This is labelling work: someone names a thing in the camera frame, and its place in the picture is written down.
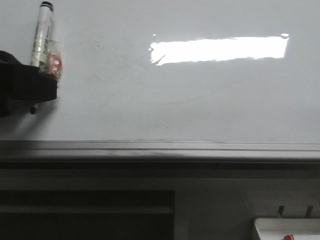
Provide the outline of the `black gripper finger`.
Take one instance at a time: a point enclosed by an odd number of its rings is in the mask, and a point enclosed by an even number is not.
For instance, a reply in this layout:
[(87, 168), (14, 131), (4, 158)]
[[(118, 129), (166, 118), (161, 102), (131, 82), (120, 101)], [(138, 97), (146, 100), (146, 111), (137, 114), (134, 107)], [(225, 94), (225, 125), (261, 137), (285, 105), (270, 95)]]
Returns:
[(0, 116), (8, 117), (16, 107), (57, 98), (57, 81), (39, 73), (36, 66), (19, 62), (12, 54), (0, 52)]

